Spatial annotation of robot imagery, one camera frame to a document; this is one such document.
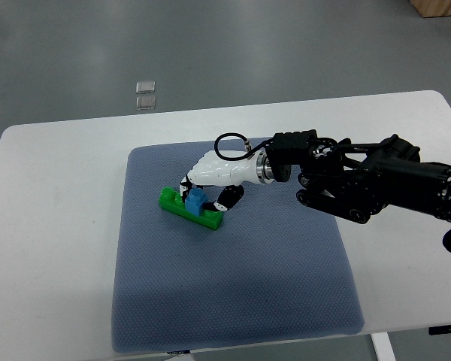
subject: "black robotic arm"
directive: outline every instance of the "black robotic arm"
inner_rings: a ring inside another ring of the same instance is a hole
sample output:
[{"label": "black robotic arm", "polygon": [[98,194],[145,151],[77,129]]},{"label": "black robotic arm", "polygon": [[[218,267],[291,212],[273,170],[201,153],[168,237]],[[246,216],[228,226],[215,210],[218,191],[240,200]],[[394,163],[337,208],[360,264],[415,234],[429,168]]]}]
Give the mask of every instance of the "black robotic arm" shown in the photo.
[{"label": "black robotic arm", "polygon": [[[217,156],[235,160],[218,151],[222,138],[214,146]],[[287,182],[291,165],[299,165],[302,189],[296,196],[302,205],[356,223],[367,223],[387,205],[451,222],[451,165],[421,162],[419,148],[397,135],[377,144],[352,144],[348,138],[318,138],[315,130],[277,133],[241,158],[260,147],[266,153],[261,174],[267,179]],[[351,159],[352,153],[365,158]],[[451,252],[451,230],[443,245]]]}]

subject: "robotic arm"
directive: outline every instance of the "robotic arm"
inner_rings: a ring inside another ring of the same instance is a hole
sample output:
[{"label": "robotic arm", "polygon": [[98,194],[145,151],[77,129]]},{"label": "robotic arm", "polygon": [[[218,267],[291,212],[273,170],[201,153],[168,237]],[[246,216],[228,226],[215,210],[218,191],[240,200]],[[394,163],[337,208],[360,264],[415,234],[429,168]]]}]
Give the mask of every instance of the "robotic arm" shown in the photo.
[{"label": "robotic arm", "polygon": [[[246,151],[221,153],[218,144],[229,136],[243,139]],[[352,153],[365,159],[351,159]],[[183,179],[181,195],[185,199],[192,184],[226,186],[216,202],[204,206],[226,211],[244,194],[243,181],[287,182],[291,165],[301,169],[297,200],[318,211],[363,224],[396,205],[451,222],[451,165],[420,162],[419,148],[397,135],[377,144],[352,144],[348,138],[318,138],[315,130],[277,133],[252,149],[244,136],[226,133]],[[443,245],[451,252],[451,230]]]}]

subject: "gray mat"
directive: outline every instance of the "gray mat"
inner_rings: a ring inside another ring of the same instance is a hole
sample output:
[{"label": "gray mat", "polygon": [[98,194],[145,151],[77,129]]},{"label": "gray mat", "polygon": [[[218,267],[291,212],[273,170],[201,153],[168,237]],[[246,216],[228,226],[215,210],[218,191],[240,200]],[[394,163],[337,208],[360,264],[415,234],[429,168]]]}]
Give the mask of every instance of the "gray mat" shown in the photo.
[{"label": "gray mat", "polygon": [[[178,190],[211,149],[212,142],[166,144],[129,155],[114,349],[164,352],[358,333],[364,320],[336,221],[295,200],[295,174],[287,184],[244,184],[244,197],[216,231],[159,207],[161,189]],[[220,189],[205,191],[214,200]]]}]

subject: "white robotic hand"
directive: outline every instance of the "white robotic hand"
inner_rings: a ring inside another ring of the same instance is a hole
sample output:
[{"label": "white robotic hand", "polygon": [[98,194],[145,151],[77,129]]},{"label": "white robotic hand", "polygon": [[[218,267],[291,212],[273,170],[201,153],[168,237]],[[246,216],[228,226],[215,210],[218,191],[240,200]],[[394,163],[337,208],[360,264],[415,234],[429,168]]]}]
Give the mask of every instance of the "white robotic hand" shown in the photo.
[{"label": "white robotic hand", "polygon": [[[223,156],[237,158],[246,154],[237,150],[225,150]],[[180,182],[180,195],[185,202],[193,185],[197,187],[225,187],[215,202],[204,204],[204,209],[211,211],[227,211],[232,208],[244,194],[242,182],[270,184],[264,171],[267,157],[265,151],[257,151],[249,158],[242,160],[220,159],[214,150],[207,152],[195,164]]]}]

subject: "green toy block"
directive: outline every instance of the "green toy block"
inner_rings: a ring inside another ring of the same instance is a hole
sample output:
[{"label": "green toy block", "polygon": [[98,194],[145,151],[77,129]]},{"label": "green toy block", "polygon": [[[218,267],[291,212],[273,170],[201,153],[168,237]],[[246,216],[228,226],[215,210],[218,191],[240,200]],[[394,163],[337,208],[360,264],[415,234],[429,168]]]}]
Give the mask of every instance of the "green toy block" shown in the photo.
[{"label": "green toy block", "polygon": [[213,229],[214,231],[219,228],[219,224],[222,222],[224,215],[222,212],[202,211],[200,217],[189,213],[186,210],[186,206],[182,202],[180,193],[175,192],[173,188],[166,187],[160,193],[159,204],[162,209],[177,214],[181,217],[187,218],[193,222],[199,223],[202,226]]}]

